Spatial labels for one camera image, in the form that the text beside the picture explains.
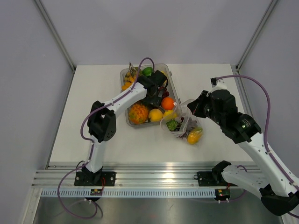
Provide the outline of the yellow green mango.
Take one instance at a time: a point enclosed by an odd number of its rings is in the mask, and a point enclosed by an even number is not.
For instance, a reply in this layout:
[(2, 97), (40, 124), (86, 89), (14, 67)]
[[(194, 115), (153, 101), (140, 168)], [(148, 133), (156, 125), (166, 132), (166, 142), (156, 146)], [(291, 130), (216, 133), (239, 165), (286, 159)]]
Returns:
[(191, 145), (196, 144), (200, 140), (202, 132), (203, 129), (201, 127), (192, 129), (187, 136), (187, 142)]

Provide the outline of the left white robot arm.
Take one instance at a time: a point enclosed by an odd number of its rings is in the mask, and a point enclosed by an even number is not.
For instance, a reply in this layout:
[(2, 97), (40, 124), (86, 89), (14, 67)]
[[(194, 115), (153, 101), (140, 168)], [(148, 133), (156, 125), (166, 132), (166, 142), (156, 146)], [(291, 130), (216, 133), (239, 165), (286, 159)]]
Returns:
[(93, 103), (90, 114), (80, 128), (81, 137), (91, 142), (91, 149), (87, 161), (75, 168), (81, 170), (76, 173), (75, 186), (114, 186), (115, 181), (106, 182), (113, 172), (103, 172), (102, 169), (106, 142), (116, 133), (116, 119), (134, 103), (150, 97), (157, 98), (167, 82), (166, 75), (158, 70), (148, 77), (137, 74), (134, 82), (117, 97), (105, 103)]

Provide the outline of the dark blue grape bunch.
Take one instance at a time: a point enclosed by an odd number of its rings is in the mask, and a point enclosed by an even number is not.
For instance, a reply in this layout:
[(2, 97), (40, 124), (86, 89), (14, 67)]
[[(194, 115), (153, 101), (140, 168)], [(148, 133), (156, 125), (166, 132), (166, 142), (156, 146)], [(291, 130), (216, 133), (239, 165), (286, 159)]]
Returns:
[(182, 126), (184, 118), (172, 119), (166, 122), (166, 126), (171, 132), (178, 132)]

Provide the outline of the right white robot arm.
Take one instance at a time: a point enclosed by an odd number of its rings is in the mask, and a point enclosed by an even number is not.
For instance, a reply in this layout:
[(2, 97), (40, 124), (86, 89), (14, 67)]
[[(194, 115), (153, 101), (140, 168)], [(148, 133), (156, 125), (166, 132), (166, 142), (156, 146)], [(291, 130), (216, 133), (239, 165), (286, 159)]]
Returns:
[(187, 107), (199, 118), (209, 118), (216, 123), (224, 135), (243, 149), (266, 178), (258, 180), (254, 175), (241, 171), (228, 161), (221, 161), (212, 168), (214, 183), (237, 185), (258, 197), (264, 207), (276, 216), (292, 215), (299, 205), (299, 179), (282, 162), (268, 143), (270, 97), (267, 99), (265, 128), (261, 127), (248, 114), (238, 111), (235, 97), (227, 90), (225, 77), (211, 79), (211, 91), (202, 91), (200, 96)]

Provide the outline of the clear zip top bag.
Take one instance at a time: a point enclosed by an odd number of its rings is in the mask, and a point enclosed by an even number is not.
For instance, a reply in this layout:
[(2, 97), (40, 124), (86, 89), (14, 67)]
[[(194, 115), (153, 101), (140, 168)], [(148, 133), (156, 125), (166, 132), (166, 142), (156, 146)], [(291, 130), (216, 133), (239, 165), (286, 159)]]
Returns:
[(187, 107), (192, 101), (193, 99), (189, 99), (179, 105), (174, 103), (172, 112), (160, 121), (160, 127), (165, 133), (195, 145), (203, 135), (203, 127)]

